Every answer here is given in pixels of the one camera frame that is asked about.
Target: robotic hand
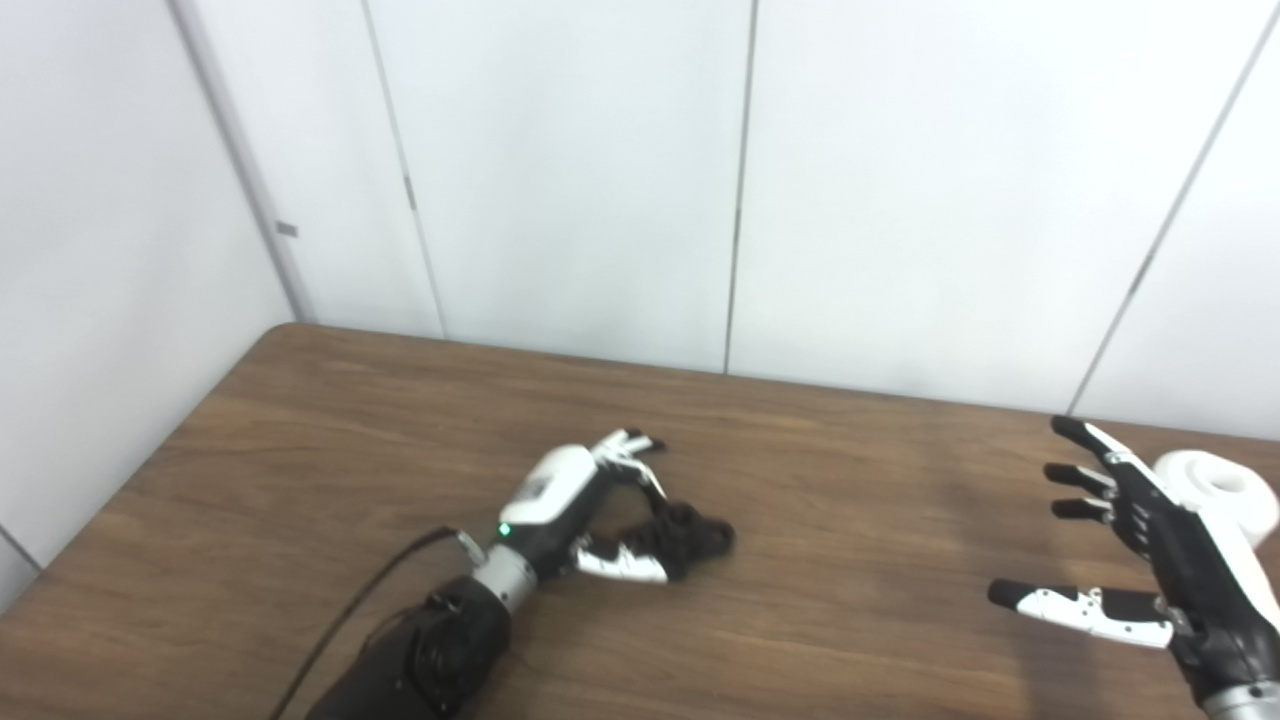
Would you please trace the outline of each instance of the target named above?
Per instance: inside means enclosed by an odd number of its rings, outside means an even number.
[[[653,470],[635,457],[662,447],[639,430],[616,430],[591,448],[548,452],[502,509],[488,551],[458,533],[474,571],[436,588],[372,638],[307,719],[452,717],[507,650],[511,615],[540,583],[575,569],[666,583],[728,552],[733,528],[671,503]],[[639,487],[654,518],[620,538],[593,537],[588,525],[618,486]]]
[[[1160,594],[993,580],[988,598],[1023,615],[1112,641],[1167,647],[1213,720],[1280,717],[1280,607],[1239,525],[1212,506],[1190,511],[1137,455],[1065,416],[1053,432],[1110,473],[1048,464],[1044,475],[1097,497],[1059,500],[1053,515],[1108,525],[1151,562]]]

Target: white cylindrical object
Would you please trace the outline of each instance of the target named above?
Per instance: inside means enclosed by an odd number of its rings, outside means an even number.
[[[1198,511],[1213,505],[1235,520],[1253,547],[1280,524],[1275,491],[1244,465],[1203,450],[1176,450],[1156,460],[1153,470],[1183,507]]]

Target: brown tabletop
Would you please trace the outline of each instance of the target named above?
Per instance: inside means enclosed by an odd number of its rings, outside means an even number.
[[[1198,716],[1165,653],[987,603],[997,575],[1153,587],[1105,528],[1048,515],[1070,493],[1041,465],[1088,457],[1044,415],[285,325],[0,619],[0,717],[264,717],[390,553],[438,524],[492,537],[547,450],[622,425],[668,442],[653,468],[737,527],[735,555],[667,587],[545,585],[475,717]],[[1280,478],[1274,443],[1105,427]],[[609,521],[640,519],[616,495]],[[465,570],[451,544],[406,565],[289,716]]]

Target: panel seam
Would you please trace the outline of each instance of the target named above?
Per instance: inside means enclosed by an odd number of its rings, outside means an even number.
[[[1161,222],[1160,229],[1156,231],[1155,240],[1152,240],[1151,246],[1147,249],[1147,255],[1138,266],[1138,272],[1134,273],[1133,281],[1129,283],[1129,290],[1120,301],[1120,306],[1116,309],[1115,315],[1112,315],[1111,324],[1107,325],[1107,332],[1102,336],[1102,342],[1098,345],[1097,351],[1094,351],[1093,359],[1089,361],[1089,365],[1084,372],[1084,377],[1080,379],[1080,384],[1075,388],[1075,395],[1071,396],[1071,402],[1066,407],[1068,415],[1074,415],[1079,407],[1080,400],[1084,397],[1089,383],[1093,380],[1093,375],[1097,373],[1098,365],[1102,363],[1102,357],[1106,355],[1107,347],[1110,347],[1116,331],[1120,328],[1125,314],[1129,311],[1129,306],[1133,304],[1133,299],[1138,293],[1138,287],[1142,284],[1143,279],[1146,279],[1147,272],[1151,269],[1156,255],[1164,246],[1170,228],[1178,219],[1178,215],[1183,209],[1183,204],[1187,201],[1187,196],[1190,193],[1192,187],[1196,184],[1196,179],[1199,177],[1201,169],[1204,167],[1204,160],[1213,150],[1213,143],[1217,142],[1219,135],[1226,126],[1226,120],[1230,117],[1231,110],[1235,108],[1235,101],[1240,97],[1240,92],[1248,83],[1249,74],[1253,73],[1253,67],[1257,64],[1258,58],[1262,56],[1262,51],[1266,49],[1267,41],[1271,37],[1272,29],[1276,27],[1277,19],[1280,19],[1280,3],[1276,3],[1276,5],[1271,9],[1271,14],[1262,26],[1262,33],[1258,36],[1257,41],[1254,41],[1253,50],[1244,60],[1244,67],[1240,68],[1240,73],[1236,76],[1231,90],[1228,92],[1226,100],[1222,102],[1222,108],[1217,113],[1217,118],[1213,119],[1213,124],[1210,127],[1208,136],[1206,136],[1204,142],[1201,145],[1199,152],[1196,154],[1196,159],[1192,160],[1190,169],[1187,172],[1187,177],[1183,178],[1181,187],[1178,188],[1178,193],[1174,196],[1174,201],[1170,205],[1169,211],[1165,214],[1165,219]]]
[[[746,141],[751,129],[751,86],[755,78],[755,26],[760,14],[760,0],[751,0],[751,20],[746,35],[746,78],[742,83],[742,124],[737,147],[737,188],[733,199],[733,242],[730,251],[728,311],[724,316],[724,368],[728,374],[730,354],[733,343],[733,310],[737,301],[737,255],[742,237],[742,193],[746,187]]]
[[[233,129],[234,120],[232,119],[232,113],[223,106],[216,90],[214,70],[207,67],[201,55],[201,44],[197,37],[201,31],[196,27],[198,26],[198,20],[195,17],[195,10],[184,10],[182,6],[184,1],[189,8],[189,1],[187,0],[166,0],[165,5],[169,8],[169,15],[178,29],[183,49],[187,51],[187,60],[196,74],[196,82],[205,96],[209,113],[212,115],[214,126],[218,128],[218,135],[223,141],[223,147],[230,159],[236,179],[239,182],[241,192],[244,195],[244,202],[253,215],[253,223],[257,225],[259,236],[266,247],[271,269],[275,270],[275,278],[280,283],[280,290],[289,305],[289,310],[293,313],[293,319],[307,323],[315,322],[315,313],[311,309],[310,300],[305,299],[305,291],[301,288],[301,277],[292,266],[292,261],[285,258],[284,251],[275,242],[273,228],[275,218],[273,218],[273,213],[270,211],[270,201],[264,197],[264,191],[253,182],[256,174],[248,159],[248,149],[237,141],[238,133]]]
[[[27,551],[27,547],[18,542],[18,538],[15,538],[13,533],[9,532],[9,528],[5,528],[3,523],[0,523],[0,538],[9,543],[13,547],[13,551],[17,552],[19,557],[26,560],[37,574],[45,570],[45,568],[36,561],[36,557]]]
[[[365,27],[369,29],[369,45],[374,51],[374,64],[378,67],[378,82],[383,91],[383,102],[387,105],[387,119],[390,123],[392,137],[396,140],[396,158],[399,160],[401,174],[404,177],[404,188],[410,197],[410,213],[413,214],[413,229],[417,232],[417,246],[422,252],[422,266],[426,270],[426,282],[431,286],[431,300],[435,301],[435,319],[440,324],[440,337],[449,340],[448,328],[444,324],[444,305],[440,302],[440,284],[435,281],[431,269],[431,254],[426,247],[426,229],[422,227],[421,209],[419,208],[416,193],[413,192],[413,179],[408,172],[408,156],[404,154],[404,138],[401,135],[399,120],[396,118],[396,102],[392,100],[390,82],[387,79],[387,67],[383,64],[383,49],[378,42],[378,29],[374,27],[374,12],[369,6],[369,0],[360,0],[360,6],[365,12]]]

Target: black cable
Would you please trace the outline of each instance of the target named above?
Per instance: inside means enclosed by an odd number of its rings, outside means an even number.
[[[360,592],[357,592],[356,596],[351,598],[351,602],[347,603],[347,607],[342,609],[342,612],[338,614],[337,618],[334,618],[333,623],[329,624],[329,628],[324,632],[323,635],[320,635],[320,639],[316,642],[315,647],[311,648],[311,652],[307,655],[306,660],[302,661],[302,665],[298,667],[297,674],[293,675],[293,680],[289,683],[289,687],[284,689],[284,696],[280,698],[280,702],[275,703],[275,710],[271,711],[271,714],[268,716],[268,720],[280,720],[280,717],[284,715],[284,711],[288,710],[289,707],[289,701],[293,700],[293,696],[298,692],[298,688],[302,687],[302,680],[305,680],[307,678],[307,674],[311,673],[311,666],[316,664],[316,660],[320,660],[320,656],[324,655],[324,650],[329,647],[329,641],[332,641],[333,637],[338,634],[338,630],[342,629],[342,626],[347,623],[347,620],[349,620],[351,616],[356,612],[356,610],[365,602],[365,600],[369,598],[370,593],[378,589],[378,585],[380,585],[381,582],[387,579],[387,575],[392,574],[392,570],[394,570],[397,566],[399,566],[401,562],[403,562],[404,560],[407,560],[410,556],[422,550],[424,547],[433,544],[438,541],[442,541],[447,537],[457,534],[458,532],[454,530],[453,528],[442,525],[431,530],[430,533],[426,533],[425,536],[408,543],[407,546],[404,546],[404,550],[401,550],[399,552],[396,553],[394,557],[388,560],[387,565],[383,565],[383,569],[379,570],[378,574],[375,574],[372,578],[370,578],[369,582],[365,583],[365,587],[360,588]]]

